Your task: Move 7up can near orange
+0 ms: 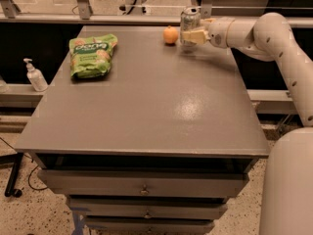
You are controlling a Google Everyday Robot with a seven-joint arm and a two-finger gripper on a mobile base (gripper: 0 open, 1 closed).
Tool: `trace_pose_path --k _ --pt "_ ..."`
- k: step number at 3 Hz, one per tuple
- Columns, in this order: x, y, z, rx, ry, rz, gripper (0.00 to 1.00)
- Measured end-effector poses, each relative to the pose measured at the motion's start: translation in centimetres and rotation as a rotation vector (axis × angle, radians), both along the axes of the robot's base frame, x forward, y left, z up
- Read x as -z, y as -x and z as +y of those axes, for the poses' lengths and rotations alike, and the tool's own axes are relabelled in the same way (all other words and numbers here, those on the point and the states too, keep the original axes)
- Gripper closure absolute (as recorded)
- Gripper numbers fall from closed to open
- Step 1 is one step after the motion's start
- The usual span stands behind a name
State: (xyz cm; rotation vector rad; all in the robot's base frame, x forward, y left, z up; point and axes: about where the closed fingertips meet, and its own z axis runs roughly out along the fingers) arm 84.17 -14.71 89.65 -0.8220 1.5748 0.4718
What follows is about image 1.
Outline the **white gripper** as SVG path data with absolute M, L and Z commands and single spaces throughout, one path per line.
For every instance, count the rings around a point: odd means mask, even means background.
M 208 18 L 201 19 L 201 26 L 208 26 L 208 31 L 205 29 L 185 30 L 181 32 L 181 38 L 185 44 L 205 44 L 209 43 L 218 48 L 227 48 L 228 29 L 234 18 Z

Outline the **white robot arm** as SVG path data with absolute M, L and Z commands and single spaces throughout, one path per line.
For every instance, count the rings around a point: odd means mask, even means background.
M 288 20 L 278 13 L 255 20 L 200 19 L 182 26 L 180 38 L 276 64 L 302 126 L 277 140 L 267 159 L 259 235 L 313 235 L 313 62 Z

